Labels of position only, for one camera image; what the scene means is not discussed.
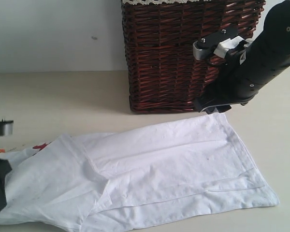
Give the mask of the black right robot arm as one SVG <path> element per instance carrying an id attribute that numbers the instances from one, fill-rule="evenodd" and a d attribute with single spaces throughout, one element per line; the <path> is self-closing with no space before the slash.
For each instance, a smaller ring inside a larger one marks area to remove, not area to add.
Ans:
<path id="1" fill-rule="evenodd" d="M 219 69 L 217 79 L 194 100 L 196 111 L 224 113 L 234 104 L 246 105 L 290 66 L 290 0 L 268 12 L 256 39 L 244 39 L 229 26 L 195 41 L 193 55 Z"/>

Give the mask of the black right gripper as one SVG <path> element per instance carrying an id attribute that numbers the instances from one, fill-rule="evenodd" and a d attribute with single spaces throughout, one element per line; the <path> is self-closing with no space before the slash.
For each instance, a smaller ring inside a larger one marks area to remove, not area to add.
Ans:
<path id="1" fill-rule="evenodd" d="M 232 104 L 247 104 L 259 92 L 258 81 L 255 80 L 259 49 L 233 49 L 227 52 L 225 58 L 226 64 L 220 69 L 217 80 L 193 101 L 199 113 L 225 113 Z"/>

